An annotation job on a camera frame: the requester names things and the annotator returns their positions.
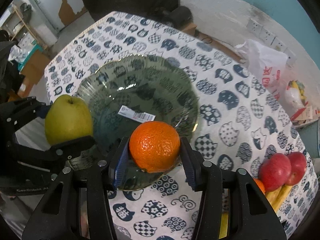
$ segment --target metal screw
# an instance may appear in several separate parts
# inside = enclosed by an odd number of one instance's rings
[[[52,181],[54,181],[54,180],[56,179],[56,177],[58,177],[57,174],[55,174],[55,173],[51,174],[51,180],[52,180]]]
[[[98,165],[99,165],[100,167],[103,167],[103,166],[105,166],[106,164],[107,164],[107,162],[106,162],[105,160],[98,161]]]
[[[238,172],[239,172],[239,174],[241,174],[241,175],[246,175],[246,174],[247,174],[247,171],[246,171],[245,169],[243,169],[243,168],[240,168],[240,169],[238,170]]]
[[[67,173],[69,173],[71,171],[71,168],[70,167],[65,167],[65,168],[63,168],[63,170],[62,170],[62,172],[64,173],[64,174],[67,174]]]
[[[211,167],[212,166],[212,162],[210,162],[210,161],[204,161],[202,164],[205,167]]]
[[[61,149],[56,150],[56,154],[61,156],[63,154],[63,151]]]

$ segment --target green glass bowl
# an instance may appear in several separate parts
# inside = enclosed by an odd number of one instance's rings
[[[122,105],[136,113],[155,115],[155,121],[166,122],[180,136],[191,139],[196,128],[199,107],[188,75],[156,56],[130,55],[103,65],[85,78],[76,96],[82,98],[92,114],[94,138],[98,146],[70,161],[73,169],[88,168],[95,153],[108,152],[124,136],[130,137],[140,122],[118,114]],[[151,185],[164,173],[142,171],[129,158],[120,190],[137,190]]]

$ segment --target white label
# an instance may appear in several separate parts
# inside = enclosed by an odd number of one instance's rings
[[[148,113],[136,113],[135,111],[133,111],[132,109],[130,109],[127,106],[121,106],[119,112],[119,115],[122,115],[126,118],[130,118],[132,120],[135,120],[137,122],[148,122],[148,121],[153,121],[156,116],[153,114],[148,114]]]

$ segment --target tablecloth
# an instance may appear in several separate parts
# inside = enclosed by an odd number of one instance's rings
[[[300,151],[302,181],[277,213],[289,237],[318,190],[311,158],[284,109],[246,69],[207,44],[161,23],[112,12],[83,31],[45,69],[48,97],[73,95],[80,82],[109,61],[132,53],[157,55],[182,68],[199,98],[193,149],[221,168],[244,167],[256,178],[265,158]],[[134,192],[109,192],[116,227],[132,239],[191,239],[201,192],[185,182],[182,166]]]

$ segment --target tangerine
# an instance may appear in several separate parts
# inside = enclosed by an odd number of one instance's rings
[[[263,194],[266,194],[266,189],[265,189],[262,181],[259,180],[259,179],[253,179],[253,180],[256,182],[256,184],[258,185],[258,187],[260,188],[260,190],[262,191],[262,193],[263,193]]]
[[[149,173],[164,172],[175,165],[179,155],[180,137],[165,122],[140,124],[132,133],[129,150],[139,168]]]

